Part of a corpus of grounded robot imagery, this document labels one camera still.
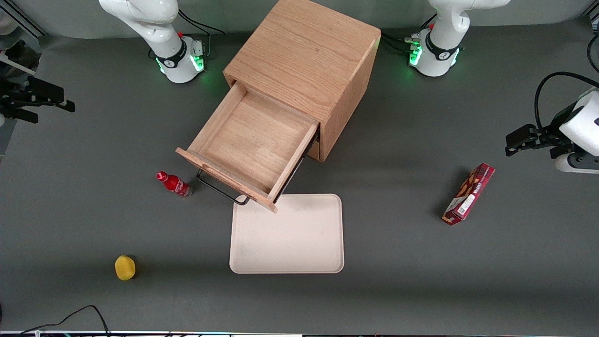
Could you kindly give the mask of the right gripper grey-edged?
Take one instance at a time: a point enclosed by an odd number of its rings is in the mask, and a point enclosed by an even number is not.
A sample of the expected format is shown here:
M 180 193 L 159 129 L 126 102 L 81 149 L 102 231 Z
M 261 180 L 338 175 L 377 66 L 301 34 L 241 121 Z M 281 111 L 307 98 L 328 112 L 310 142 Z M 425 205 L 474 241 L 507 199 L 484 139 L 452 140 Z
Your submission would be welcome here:
M 66 99 L 62 87 L 38 78 L 28 78 L 28 93 L 2 93 L 0 95 L 0 113 L 6 119 L 19 119 L 37 124 L 38 115 L 23 109 L 29 100 L 34 105 L 51 105 L 68 112 L 75 112 L 75 103 Z

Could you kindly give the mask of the left gripper grey-edged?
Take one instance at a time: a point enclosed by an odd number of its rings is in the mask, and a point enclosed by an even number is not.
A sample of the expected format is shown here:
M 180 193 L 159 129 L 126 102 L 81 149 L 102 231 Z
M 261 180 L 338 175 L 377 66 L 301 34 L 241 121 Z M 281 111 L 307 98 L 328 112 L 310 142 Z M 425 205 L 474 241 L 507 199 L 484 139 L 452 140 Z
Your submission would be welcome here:
M 544 127 L 543 140 L 538 141 L 539 131 L 533 124 L 526 124 L 505 137 L 505 155 L 513 156 L 525 150 L 537 150 L 546 147 L 550 156 L 555 160 L 555 167 L 566 173 L 599 173 L 599 158 L 597 155 L 576 145 L 556 128 Z

